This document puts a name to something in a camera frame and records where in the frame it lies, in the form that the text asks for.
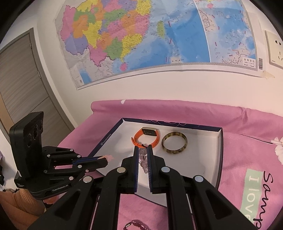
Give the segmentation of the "left forearm orange sleeve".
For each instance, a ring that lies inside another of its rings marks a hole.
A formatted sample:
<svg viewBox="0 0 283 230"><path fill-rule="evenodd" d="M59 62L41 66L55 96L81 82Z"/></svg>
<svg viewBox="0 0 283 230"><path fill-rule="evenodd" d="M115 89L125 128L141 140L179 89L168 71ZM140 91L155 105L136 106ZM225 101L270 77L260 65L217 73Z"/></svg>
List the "left forearm orange sleeve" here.
<svg viewBox="0 0 283 230"><path fill-rule="evenodd" d="M42 201L35 199L28 190L1 191L3 217L16 229L28 229L45 211Z"/></svg>

